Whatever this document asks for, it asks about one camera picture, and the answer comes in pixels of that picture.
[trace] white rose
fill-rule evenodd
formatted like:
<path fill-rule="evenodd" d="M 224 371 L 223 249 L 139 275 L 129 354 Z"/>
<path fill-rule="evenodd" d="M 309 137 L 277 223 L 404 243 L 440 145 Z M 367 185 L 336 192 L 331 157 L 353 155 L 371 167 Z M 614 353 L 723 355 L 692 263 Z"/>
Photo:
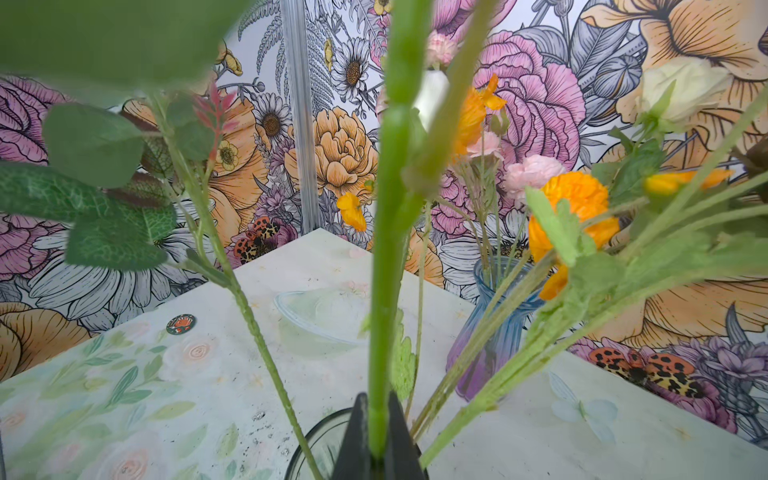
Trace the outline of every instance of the white rose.
<path fill-rule="evenodd" d="M 429 130 L 438 108 L 448 93 L 448 77 L 440 70 L 427 70 L 422 76 L 422 87 L 413 106 L 419 109 L 419 120 Z"/>
<path fill-rule="evenodd" d="M 640 113 L 647 113 L 675 82 L 670 104 L 659 118 L 685 125 L 702 108 L 717 106 L 729 79 L 728 70 L 713 67 L 708 60 L 695 57 L 674 58 L 664 65 L 649 68 L 640 82 L 637 98 Z"/>

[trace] artificial flower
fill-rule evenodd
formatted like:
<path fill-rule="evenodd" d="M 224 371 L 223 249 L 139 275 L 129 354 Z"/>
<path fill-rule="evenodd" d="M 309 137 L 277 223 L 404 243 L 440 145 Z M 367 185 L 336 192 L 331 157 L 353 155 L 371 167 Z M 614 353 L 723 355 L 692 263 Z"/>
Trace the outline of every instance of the artificial flower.
<path fill-rule="evenodd" d="M 480 138 L 472 144 L 467 146 L 467 155 L 469 157 L 484 157 L 485 155 L 495 155 L 498 158 L 502 157 L 502 140 L 497 134 L 492 131 L 483 131 Z"/>
<path fill-rule="evenodd" d="M 422 75 L 422 86 L 413 106 L 419 110 L 419 120 L 422 121 L 424 130 L 428 131 L 429 126 L 432 125 L 432 120 L 435 119 L 437 110 L 448 93 L 448 87 L 448 77 L 440 70 L 428 70 Z M 381 111 L 386 108 L 386 97 L 382 99 L 382 103 Z M 376 102 L 376 114 L 379 114 L 378 102 Z"/>
<path fill-rule="evenodd" d="M 386 15 L 392 11 L 392 0 L 375 0 L 373 11 L 377 15 Z"/>
<path fill-rule="evenodd" d="M 507 197 L 524 202 L 526 187 L 542 188 L 551 178 L 566 172 L 568 171 L 556 158 L 531 155 L 521 164 L 507 167 L 502 188 Z"/>
<path fill-rule="evenodd" d="M 581 172 L 570 172 L 553 177 L 541 191 L 547 196 L 553 209 L 556 208 L 560 200 L 568 200 L 571 205 L 571 212 L 581 222 L 604 214 L 608 210 L 607 188 L 591 175 Z M 615 217 L 603 220 L 584 230 L 594 240 L 598 248 L 605 245 L 618 231 L 619 220 Z M 531 254 L 537 262 L 552 249 L 552 243 L 536 217 L 531 217 L 528 224 L 528 242 L 531 245 Z M 568 269 L 564 265 L 560 265 L 558 272 L 550 277 L 544 285 L 540 297 L 543 300 L 555 298 L 565 287 L 567 275 Z"/>
<path fill-rule="evenodd" d="M 436 31 L 429 34 L 426 54 L 426 64 L 428 67 L 435 64 L 440 67 L 447 66 L 451 63 L 457 52 L 458 44 L 455 41 Z"/>
<path fill-rule="evenodd" d="M 704 183 L 701 184 L 701 190 L 719 185 L 723 180 L 727 180 L 732 173 L 733 170 L 713 170 L 704 179 Z M 672 195 L 676 194 L 683 185 L 690 183 L 695 175 L 695 171 L 651 175 L 645 179 L 643 186 L 649 194 Z"/>
<path fill-rule="evenodd" d="M 482 135 L 482 125 L 485 121 L 487 109 L 501 110 L 507 101 L 497 97 L 494 93 L 498 87 L 498 76 L 493 74 L 488 80 L 488 85 L 478 91 L 469 89 L 467 98 L 462 105 L 462 112 L 458 118 L 458 131 L 454 143 L 454 152 L 459 155 L 467 153 L 467 147 L 474 144 Z"/>
<path fill-rule="evenodd" d="M 713 67 L 703 58 L 673 58 L 645 71 L 638 87 L 637 109 L 657 115 L 669 127 L 684 126 L 698 111 L 717 106 L 729 76 L 728 70 Z M 669 105 L 663 111 L 654 111 L 654 105 L 670 88 Z"/>
<path fill-rule="evenodd" d="M 341 211 L 341 218 L 347 225 L 359 232 L 366 231 L 368 225 L 362 214 L 360 199 L 356 195 L 347 192 L 336 201 L 336 206 Z"/>

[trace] green leaf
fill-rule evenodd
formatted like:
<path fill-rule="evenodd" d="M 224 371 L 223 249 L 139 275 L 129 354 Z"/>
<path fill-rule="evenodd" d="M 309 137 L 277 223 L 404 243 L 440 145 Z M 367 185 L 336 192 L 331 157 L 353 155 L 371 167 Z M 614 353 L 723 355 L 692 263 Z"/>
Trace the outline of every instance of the green leaf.
<path fill-rule="evenodd" d="M 237 425 L 233 423 L 219 439 L 219 446 L 216 448 L 216 455 L 219 460 L 224 460 L 232 454 L 237 446 L 238 436 Z"/>
<path fill-rule="evenodd" d="M 585 296 L 601 295 L 621 281 L 624 270 L 617 257 L 599 251 L 576 260 L 568 271 L 568 284 L 573 283 Z"/>
<path fill-rule="evenodd" d="M 95 423 L 93 425 L 86 425 L 78 430 L 81 436 L 87 440 L 102 439 L 111 435 L 112 431 L 103 423 Z"/>
<path fill-rule="evenodd" d="M 205 161 L 214 148 L 214 131 L 200 122 L 192 98 L 178 94 L 168 105 L 167 120 L 174 127 L 179 150 L 187 160 Z"/>
<path fill-rule="evenodd" d="M 156 242 L 163 240 L 176 228 L 176 210 L 167 205 L 163 208 L 136 208 L 118 203 L 121 218 L 142 232 L 145 240 Z"/>
<path fill-rule="evenodd" d="M 176 456 L 178 458 L 188 457 L 194 450 L 200 446 L 208 433 L 208 424 L 204 423 L 197 429 L 186 434 L 182 439 L 177 440 L 175 444 Z"/>
<path fill-rule="evenodd" d="M 134 382 L 136 377 L 139 374 L 139 367 L 132 366 L 126 373 L 123 374 L 122 378 L 118 381 L 118 384 L 114 386 L 114 389 L 112 390 L 112 395 L 109 399 L 109 402 L 107 402 L 108 405 L 115 404 L 117 402 L 120 402 L 120 398 L 125 394 L 125 390 L 131 386 L 131 383 Z"/>
<path fill-rule="evenodd" d="M 153 379 L 162 366 L 163 356 L 155 356 L 152 361 L 144 367 L 144 381 L 149 382 L 151 379 Z"/>
<path fill-rule="evenodd" d="M 643 182 L 659 172 L 667 155 L 656 140 L 647 141 L 637 150 L 624 157 L 608 193 L 612 207 L 642 197 Z"/>
<path fill-rule="evenodd" d="M 0 210 L 61 222 L 110 210 L 99 189 L 50 167 L 0 161 Z"/>
<path fill-rule="evenodd" d="M 159 409 L 157 409 L 155 413 L 153 413 L 152 415 L 149 415 L 147 418 L 150 420 L 175 419 L 176 417 L 189 412 L 194 406 L 195 406 L 194 402 L 188 402 L 188 401 L 169 403 L 168 405 L 162 406 Z"/>
<path fill-rule="evenodd" d="M 219 42 L 251 3 L 9 2 L 0 71 L 129 88 L 179 84 L 216 61 Z"/>
<path fill-rule="evenodd" d="M 578 217 L 570 212 L 568 201 L 560 200 L 558 212 L 555 213 L 549 199 L 541 190 L 526 187 L 525 198 L 531 213 L 536 216 L 563 263 L 573 266 L 579 253 L 578 238 L 581 230 Z"/>
<path fill-rule="evenodd" d="M 616 172 L 619 171 L 620 166 L 621 163 L 619 162 L 592 164 L 592 177 L 597 178 L 605 187 L 610 187 L 614 182 Z"/>
<path fill-rule="evenodd" d="M 131 346 L 134 344 L 129 339 L 126 339 L 125 332 L 121 332 L 120 330 L 118 330 L 117 332 L 113 330 L 108 334 L 108 337 L 109 337 L 109 340 L 107 340 L 107 343 L 117 348 L 120 348 L 123 346 Z"/>
<path fill-rule="evenodd" d="M 261 470 L 256 472 L 256 474 L 253 476 L 251 480 L 269 480 L 271 476 L 272 476 L 271 468 L 262 468 Z"/>
<path fill-rule="evenodd" d="M 151 393 L 152 390 L 132 390 L 130 392 L 126 392 L 122 397 L 120 397 L 120 403 L 139 403 L 141 400 L 144 400 L 149 395 L 151 395 Z"/>
<path fill-rule="evenodd" d="M 121 360 L 120 362 L 115 363 L 113 366 L 109 367 L 110 370 L 119 370 L 122 368 L 125 368 L 129 365 L 133 365 L 136 363 L 136 359 L 125 359 Z"/>
<path fill-rule="evenodd" d="M 184 470 L 179 470 L 174 475 L 173 480 L 197 480 L 197 463 L 186 467 Z"/>
<path fill-rule="evenodd" d="M 416 354 L 411 352 L 411 338 L 404 336 L 402 321 L 395 331 L 395 351 L 392 355 L 392 374 L 390 381 L 397 393 L 397 398 L 404 401 L 411 394 L 415 382 Z"/>
<path fill-rule="evenodd" d="M 225 480 L 232 480 L 232 478 L 235 476 L 235 472 L 237 472 L 237 462 L 233 460 L 229 465 L 227 465 L 227 469 L 224 470 Z"/>
<path fill-rule="evenodd" d="M 144 150 L 141 132 L 130 121 L 81 104 L 53 105 L 43 138 L 51 168 L 92 187 L 127 184 Z"/>
<path fill-rule="evenodd" d="M 170 180 L 174 176 L 174 164 L 164 139 L 157 137 L 144 139 L 141 166 L 155 177 Z"/>
<path fill-rule="evenodd" d="M 146 233 L 114 218 L 81 218 L 69 233 L 65 259 L 74 265 L 113 270 L 154 268 L 167 253 L 149 243 Z"/>
<path fill-rule="evenodd" d="M 102 378 L 85 379 L 85 381 L 83 382 L 83 387 L 88 392 L 95 392 L 96 390 L 107 385 L 108 383 L 109 383 L 109 380 L 102 379 Z"/>
<path fill-rule="evenodd" d="M 106 365 L 109 362 L 111 362 L 111 360 L 103 359 L 103 358 L 101 358 L 99 356 L 96 356 L 96 357 L 94 357 L 92 359 L 85 360 L 85 365 L 98 366 L 98 365 Z"/>
<path fill-rule="evenodd" d="M 85 348 L 83 348 L 83 353 L 85 354 L 85 356 L 93 355 L 103 342 L 104 342 L 103 335 L 96 336 L 96 338 L 92 339 L 90 342 L 88 342 L 85 345 Z"/>
<path fill-rule="evenodd" d="M 150 174 L 136 172 L 128 185 L 107 190 L 107 195 L 135 207 L 161 208 L 170 204 L 163 184 Z"/>

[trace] orange flower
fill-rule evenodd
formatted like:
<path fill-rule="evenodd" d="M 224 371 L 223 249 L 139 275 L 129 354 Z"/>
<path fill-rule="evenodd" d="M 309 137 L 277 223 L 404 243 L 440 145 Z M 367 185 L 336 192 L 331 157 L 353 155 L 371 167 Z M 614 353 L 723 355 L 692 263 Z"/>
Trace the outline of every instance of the orange flower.
<path fill-rule="evenodd" d="M 719 185 L 723 180 L 727 180 L 732 173 L 733 170 L 713 170 L 704 179 L 701 190 Z M 695 171 L 652 175 L 645 179 L 643 186 L 649 194 L 672 195 L 676 194 L 683 185 L 690 183 L 695 175 Z"/>
<path fill-rule="evenodd" d="M 362 215 L 360 199 L 355 194 L 345 193 L 336 201 L 336 206 L 341 210 L 341 218 L 344 219 L 344 223 L 359 232 L 366 231 L 368 224 Z"/>
<path fill-rule="evenodd" d="M 459 155 L 467 153 L 467 147 L 477 143 L 482 132 L 482 124 L 487 114 L 486 109 L 501 110 L 507 101 L 494 95 L 498 87 L 498 76 L 494 74 L 488 86 L 477 91 L 469 89 L 469 94 L 462 105 L 462 113 L 458 119 L 458 132 L 454 152 Z"/>
<path fill-rule="evenodd" d="M 571 212 L 576 214 L 581 222 L 608 210 L 608 190 L 594 177 L 581 172 L 570 172 L 553 177 L 541 191 L 547 196 L 553 209 L 556 208 L 560 199 L 567 199 L 571 204 Z M 612 217 L 592 225 L 584 231 L 600 248 L 618 233 L 619 220 Z M 528 242 L 531 246 L 531 254 L 537 262 L 549 250 L 552 250 L 552 243 L 536 217 L 531 217 L 531 222 L 528 225 Z M 561 265 L 558 272 L 547 280 L 539 296 L 543 300 L 551 300 L 560 293 L 567 282 L 568 268 Z"/>

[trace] pink carnation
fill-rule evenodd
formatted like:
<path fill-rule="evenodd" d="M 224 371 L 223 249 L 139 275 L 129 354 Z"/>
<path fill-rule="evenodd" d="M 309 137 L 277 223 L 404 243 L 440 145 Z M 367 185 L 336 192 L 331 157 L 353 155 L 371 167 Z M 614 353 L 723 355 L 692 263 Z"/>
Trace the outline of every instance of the pink carnation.
<path fill-rule="evenodd" d="M 550 178 L 566 172 L 568 170 L 557 159 L 531 155 L 523 163 L 507 167 L 503 187 L 508 197 L 522 201 L 526 187 L 542 188 Z"/>
<path fill-rule="evenodd" d="M 427 65 L 434 65 L 435 63 L 448 65 L 457 51 L 458 44 L 455 41 L 433 31 L 427 40 L 426 63 Z"/>
<path fill-rule="evenodd" d="M 479 157 L 481 155 L 496 155 L 501 157 L 502 140 L 495 133 L 486 131 L 482 137 L 478 138 L 474 145 L 467 147 L 467 155 L 470 157 Z"/>

